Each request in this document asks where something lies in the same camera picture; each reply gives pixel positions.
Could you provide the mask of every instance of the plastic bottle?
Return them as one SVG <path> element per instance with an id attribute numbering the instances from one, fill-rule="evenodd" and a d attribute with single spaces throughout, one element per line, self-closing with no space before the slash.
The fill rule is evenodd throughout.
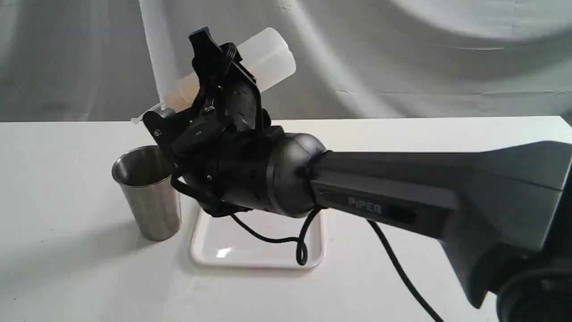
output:
<path id="1" fill-rule="evenodd" d="M 276 29 L 268 27 L 237 46 L 242 65 L 256 77 L 260 92 L 281 82 L 296 71 L 296 61 L 288 44 Z M 172 108 L 175 112 L 190 107 L 198 93 L 198 77 L 195 73 L 187 75 L 177 82 L 177 89 L 163 97 L 163 101 L 147 111 L 160 112 Z M 139 123 L 143 114 L 131 119 Z"/>

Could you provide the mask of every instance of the stainless steel cup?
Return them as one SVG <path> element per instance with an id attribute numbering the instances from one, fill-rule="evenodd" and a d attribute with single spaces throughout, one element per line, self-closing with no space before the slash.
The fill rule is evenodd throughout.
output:
<path id="1" fill-rule="evenodd" d="M 179 193 L 170 185 L 173 166 L 158 146 L 123 154 L 112 167 L 141 234 L 152 241 L 168 239 L 181 226 Z"/>

